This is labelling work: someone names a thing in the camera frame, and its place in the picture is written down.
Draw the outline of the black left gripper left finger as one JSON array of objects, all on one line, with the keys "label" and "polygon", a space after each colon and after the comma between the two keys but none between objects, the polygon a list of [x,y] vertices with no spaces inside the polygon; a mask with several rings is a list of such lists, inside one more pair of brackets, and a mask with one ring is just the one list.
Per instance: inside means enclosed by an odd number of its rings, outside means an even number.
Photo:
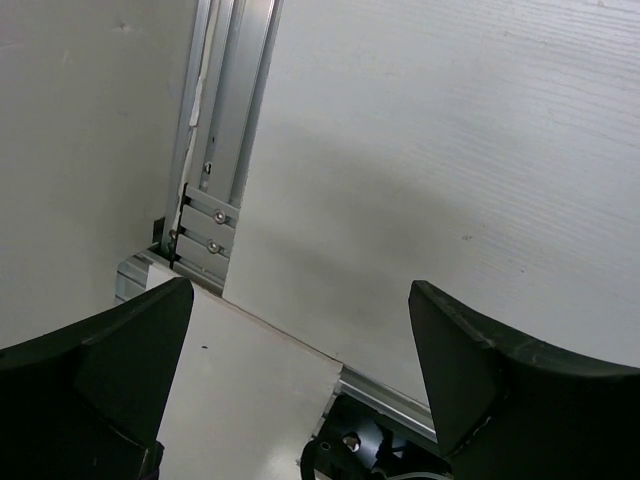
[{"label": "black left gripper left finger", "polygon": [[194,291],[173,278],[1,352],[4,479],[156,479]]}]

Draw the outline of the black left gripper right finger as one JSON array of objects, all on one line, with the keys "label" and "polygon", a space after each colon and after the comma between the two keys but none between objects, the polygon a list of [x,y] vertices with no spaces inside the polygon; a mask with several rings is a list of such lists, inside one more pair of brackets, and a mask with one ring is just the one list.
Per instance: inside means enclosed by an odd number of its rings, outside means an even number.
[{"label": "black left gripper right finger", "polygon": [[411,326],[457,479],[635,479],[639,371],[584,356],[413,282]]}]

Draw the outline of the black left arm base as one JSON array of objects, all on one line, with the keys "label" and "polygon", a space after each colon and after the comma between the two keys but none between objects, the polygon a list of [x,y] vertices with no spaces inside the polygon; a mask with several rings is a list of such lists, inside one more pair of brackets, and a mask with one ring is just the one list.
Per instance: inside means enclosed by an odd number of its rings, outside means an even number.
[{"label": "black left arm base", "polygon": [[451,479],[428,438],[345,395],[334,396],[298,462],[302,479]]}]

